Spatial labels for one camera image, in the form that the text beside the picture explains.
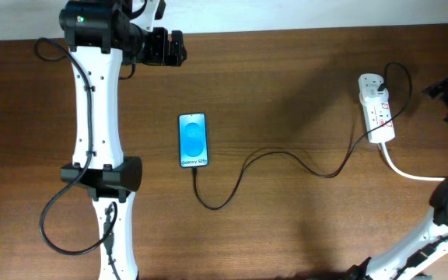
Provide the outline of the blue Galaxy smartphone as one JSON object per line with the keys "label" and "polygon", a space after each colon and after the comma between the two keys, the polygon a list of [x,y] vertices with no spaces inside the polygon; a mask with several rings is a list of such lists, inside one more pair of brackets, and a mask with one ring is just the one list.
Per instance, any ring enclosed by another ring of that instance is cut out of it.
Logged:
{"label": "blue Galaxy smartphone", "polygon": [[180,166],[193,168],[208,165],[208,141],[204,113],[178,117]]}

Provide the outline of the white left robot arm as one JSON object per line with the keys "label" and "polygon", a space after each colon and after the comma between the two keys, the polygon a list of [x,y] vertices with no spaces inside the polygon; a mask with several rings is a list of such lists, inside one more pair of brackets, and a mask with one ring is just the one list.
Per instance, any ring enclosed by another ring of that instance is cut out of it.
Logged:
{"label": "white left robot arm", "polygon": [[155,27],[163,0],[69,1],[59,23],[73,58],[77,132],[64,182],[84,187],[92,200],[102,243],[101,279],[137,279],[132,210],[142,161],[126,156],[118,128],[121,67],[179,67],[187,58],[183,34]]}

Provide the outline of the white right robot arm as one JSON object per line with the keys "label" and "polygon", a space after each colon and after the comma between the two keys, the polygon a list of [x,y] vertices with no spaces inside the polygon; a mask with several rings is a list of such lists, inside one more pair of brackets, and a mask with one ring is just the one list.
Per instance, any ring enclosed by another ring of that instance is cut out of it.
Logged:
{"label": "white right robot arm", "polygon": [[448,177],[415,176],[399,170],[390,158],[386,143],[395,137],[390,118],[389,92],[385,78],[372,73],[358,80],[359,100],[369,133],[392,170],[412,180],[434,181],[439,185],[429,199],[423,221],[397,245],[377,257],[369,257],[346,271],[343,279],[413,279],[429,265],[448,254]]}

